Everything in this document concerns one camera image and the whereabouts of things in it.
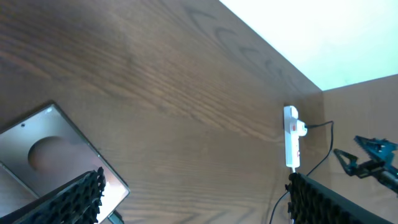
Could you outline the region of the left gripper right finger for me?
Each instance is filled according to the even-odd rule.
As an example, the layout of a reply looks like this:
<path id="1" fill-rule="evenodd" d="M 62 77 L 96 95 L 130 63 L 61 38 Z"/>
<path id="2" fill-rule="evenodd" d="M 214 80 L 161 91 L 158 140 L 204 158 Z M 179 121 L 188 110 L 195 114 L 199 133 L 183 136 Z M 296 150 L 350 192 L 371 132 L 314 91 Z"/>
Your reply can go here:
<path id="1" fill-rule="evenodd" d="M 288 213 L 303 224 L 392 224 L 306 175 L 289 175 L 285 188 L 290 194 Z"/>

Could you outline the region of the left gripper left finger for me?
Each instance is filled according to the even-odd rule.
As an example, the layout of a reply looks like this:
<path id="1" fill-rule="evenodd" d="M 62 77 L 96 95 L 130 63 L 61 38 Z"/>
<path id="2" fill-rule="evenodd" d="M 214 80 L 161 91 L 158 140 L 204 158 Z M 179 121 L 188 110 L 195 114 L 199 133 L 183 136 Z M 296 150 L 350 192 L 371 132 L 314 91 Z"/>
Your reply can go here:
<path id="1" fill-rule="evenodd" d="M 104 169 L 83 173 L 61 187 L 3 217 L 1 223 L 94 224 L 106 186 Z"/>

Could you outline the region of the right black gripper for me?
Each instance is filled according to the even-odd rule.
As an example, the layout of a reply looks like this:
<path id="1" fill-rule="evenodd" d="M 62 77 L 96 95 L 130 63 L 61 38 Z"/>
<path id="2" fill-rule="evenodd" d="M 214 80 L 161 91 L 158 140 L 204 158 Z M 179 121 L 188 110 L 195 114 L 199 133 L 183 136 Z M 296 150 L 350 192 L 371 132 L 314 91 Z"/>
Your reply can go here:
<path id="1" fill-rule="evenodd" d="M 397 144 L 387 139 L 368 139 L 361 136 L 356 136 L 354 141 L 372 160 L 358 166 L 358 157 L 340 149 L 334 149 L 333 152 L 346 174 L 356 175 L 360 179 L 374 177 L 380 184 L 397 194 L 397 168 L 392 166 Z"/>

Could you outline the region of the Galaxy S25 Ultra smartphone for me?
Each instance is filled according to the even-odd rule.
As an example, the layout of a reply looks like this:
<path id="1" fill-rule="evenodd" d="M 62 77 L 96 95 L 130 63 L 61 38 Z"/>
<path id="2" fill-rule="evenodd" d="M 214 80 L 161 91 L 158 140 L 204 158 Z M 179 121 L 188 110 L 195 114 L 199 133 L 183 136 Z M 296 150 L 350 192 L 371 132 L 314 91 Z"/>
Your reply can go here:
<path id="1" fill-rule="evenodd" d="M 1 165 L 36 197 L 85 172 L 103 168 L 105 187 L 99 222 L 130 193 L 127 183 L 55 102 L 1 129 Z"/>

